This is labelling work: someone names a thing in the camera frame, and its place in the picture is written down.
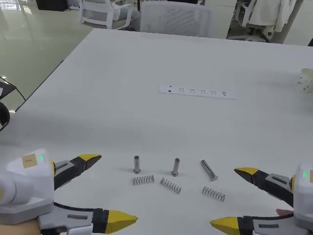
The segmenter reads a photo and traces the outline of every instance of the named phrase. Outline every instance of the human hand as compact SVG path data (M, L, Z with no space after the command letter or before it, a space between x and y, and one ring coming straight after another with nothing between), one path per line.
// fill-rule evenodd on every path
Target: human hand
M290 210L282 210L282 209L276 209L276 213L277 213L279 216L284 216L284 215L292 214L293 211L290 211Z
M0 234L40 235L41 232L38 220L32 219L16 225L0 224Z

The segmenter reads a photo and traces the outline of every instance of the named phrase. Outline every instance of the finger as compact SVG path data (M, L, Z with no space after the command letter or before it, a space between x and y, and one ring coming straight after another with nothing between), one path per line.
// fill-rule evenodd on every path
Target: finger
M293 211L290 211L290 210L282 210L282 209L276 209L276 213L277 213L279 216L284 216L284 215L292 214Z

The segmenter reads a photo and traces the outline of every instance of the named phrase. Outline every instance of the white power strip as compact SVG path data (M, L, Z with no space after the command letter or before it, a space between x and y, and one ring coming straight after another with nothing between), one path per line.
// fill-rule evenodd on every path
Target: white power strip
M235 99L235 96L228 92L221 92L210 89L194 89L187 88L184 86L173 86L173 85L161 85L159 89L160 93L164 94L181 94L181 95L190 95L190 96L201 96L208 98L217 98L217 99Z

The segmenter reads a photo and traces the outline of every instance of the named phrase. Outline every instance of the robotic arm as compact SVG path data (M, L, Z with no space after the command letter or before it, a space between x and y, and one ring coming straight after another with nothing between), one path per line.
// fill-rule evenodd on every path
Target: robotic arm
M54 163L43 149L10 162L0 174L0 224L37 218L43 235L110 234L137 217L100 208L73 208L54 202L54 191L92 167L101 155L84 154Z
M277 217L227 217L211 225L228 235L310 235L313 231L313 167L302 164L296 174L267 174L255 168L237 168L235 172L259 189L285 201L294 214Z

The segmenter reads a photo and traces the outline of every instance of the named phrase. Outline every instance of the cable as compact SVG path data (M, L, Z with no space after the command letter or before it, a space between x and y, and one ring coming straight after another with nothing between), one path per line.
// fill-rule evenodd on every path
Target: cable
M6 83L10 84L11 86L14 86L12 83L8 82L7 80L5 80L3 77L0 77L3 81L5 81ZM26 101L24 95L22 95L22 93L20 92L20 90L17 88L17 86L14 86L15 89L18 91L18 93L20 93L21 97L23 97L24 101Z

